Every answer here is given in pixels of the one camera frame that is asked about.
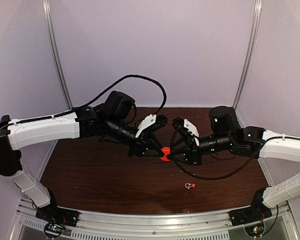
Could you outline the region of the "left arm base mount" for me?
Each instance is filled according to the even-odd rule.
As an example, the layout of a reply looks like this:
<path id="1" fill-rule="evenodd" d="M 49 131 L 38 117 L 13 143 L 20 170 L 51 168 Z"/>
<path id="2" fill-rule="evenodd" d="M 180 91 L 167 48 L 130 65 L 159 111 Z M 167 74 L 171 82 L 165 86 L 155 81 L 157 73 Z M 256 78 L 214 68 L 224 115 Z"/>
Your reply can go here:
<path id="1" fill-rule="evenodd" d="M 46 221 L 43 233 L 49 240 L 59 238 L 67 227 L 76 227 L 79 220 L 77 210 L 58 207 L 54 196 L 50 197 L 50 204 L 45 207 L 38 207 L 31 199 L 32 207 L 36 210 L 36 217 Z"/>

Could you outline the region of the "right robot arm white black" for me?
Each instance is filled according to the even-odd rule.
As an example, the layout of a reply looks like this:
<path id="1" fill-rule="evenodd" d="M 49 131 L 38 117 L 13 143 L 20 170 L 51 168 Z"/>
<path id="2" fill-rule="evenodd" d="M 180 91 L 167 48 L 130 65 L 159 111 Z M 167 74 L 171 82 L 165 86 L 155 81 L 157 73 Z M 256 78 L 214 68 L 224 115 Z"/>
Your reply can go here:
<path id="1" fill-rule="evenodd" d="M 218 181 L 229 178 L 245 168 L 253 159 L 272 158 L 300 163 L 300 137 L 276 133 L 262 127 L 239 124 L 233 107 L 217 106 L 209 113 L 212 134 L 199 136 L 198 130 L 188 119 L 175 118 L 172 122 L 174 135 L 179 140 L 171 139 L 170 153 L 167 158 L 186 174 L 205 181 Z M 202 164 L 205 155 L 229 151 L 236 156 L 247 157 L 247 161 L 236 170 L 219 177 L 201 177 L 188 170 L 176 157 L 184 156 L 184 164 Z"/>

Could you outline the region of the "purple earbud with red hook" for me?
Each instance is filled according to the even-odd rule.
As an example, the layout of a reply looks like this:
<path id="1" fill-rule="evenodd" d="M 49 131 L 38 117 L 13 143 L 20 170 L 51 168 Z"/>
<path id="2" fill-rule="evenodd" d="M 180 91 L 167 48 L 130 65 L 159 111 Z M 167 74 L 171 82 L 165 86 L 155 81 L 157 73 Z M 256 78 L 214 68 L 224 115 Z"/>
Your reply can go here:
<path id="1" fill-rule="evenodd" d="M 190 183 L 190 182 L 187 182 L 184 184 L 184 187 L 187 189 L 187 190 L 190 190 L 190 189 L 193 189 L 196 187 L 196 184 L 195 183 Z"/>

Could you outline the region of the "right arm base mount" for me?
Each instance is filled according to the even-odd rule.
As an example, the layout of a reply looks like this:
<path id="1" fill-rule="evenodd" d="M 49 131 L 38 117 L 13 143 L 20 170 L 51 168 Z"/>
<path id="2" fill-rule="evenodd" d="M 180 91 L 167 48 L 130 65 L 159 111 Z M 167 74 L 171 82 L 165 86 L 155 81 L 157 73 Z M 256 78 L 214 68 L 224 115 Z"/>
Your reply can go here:
<path id="1" fill-rule="evenodd" d="M 229 212 L 232 226 L 244 225 L 245 233 L 252 238 L 261 238 L 267 232 L 265 219 L 271 216 L 271 209 L 263 204 L 261 198 L 253 199 L 248 207 Z"/>

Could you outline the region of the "red earbud charging case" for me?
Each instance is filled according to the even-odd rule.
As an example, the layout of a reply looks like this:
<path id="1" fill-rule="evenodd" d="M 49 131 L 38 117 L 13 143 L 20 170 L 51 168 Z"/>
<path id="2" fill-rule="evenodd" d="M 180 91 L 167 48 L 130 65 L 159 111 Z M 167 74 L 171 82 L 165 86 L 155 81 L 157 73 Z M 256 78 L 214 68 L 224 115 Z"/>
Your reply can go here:
<path id="1" fill-rule="evenodd" d="M 168 155 L 171 153 L 171 149 L 169 147 L 163 147 L 161 149 L 161 151 L 163 152 L 163 156 L 160 157 L 160 159 L 163 161 L 163 162 L 170 162 L 171 160 L 168 159 Z"/>

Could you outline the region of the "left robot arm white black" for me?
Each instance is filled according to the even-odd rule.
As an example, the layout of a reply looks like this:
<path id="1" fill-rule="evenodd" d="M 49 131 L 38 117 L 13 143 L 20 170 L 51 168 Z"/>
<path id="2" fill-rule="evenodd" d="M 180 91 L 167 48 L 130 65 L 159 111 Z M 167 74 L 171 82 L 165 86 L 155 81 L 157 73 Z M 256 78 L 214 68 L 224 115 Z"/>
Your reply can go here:
<path id="1" fill-rule="evenodd" d="M 162 157 L 163 145 L 155 131 L 166 126 L 164 115 L 150 114 L 137 127 L 125 121 L 135 100 L 123 92 L 112 91 L 106 101 L 95 107 L 85 106 L 66 113 L 33 119 L 0 119 L 0 175 L 9 177 L 51 222 L 62 218 L 53 193 L 21 164 L 21 149 L 30 145 L 62 140 L 109 136 L 127 145 L 128 156 L 144 157 L 148 150 Z"/>

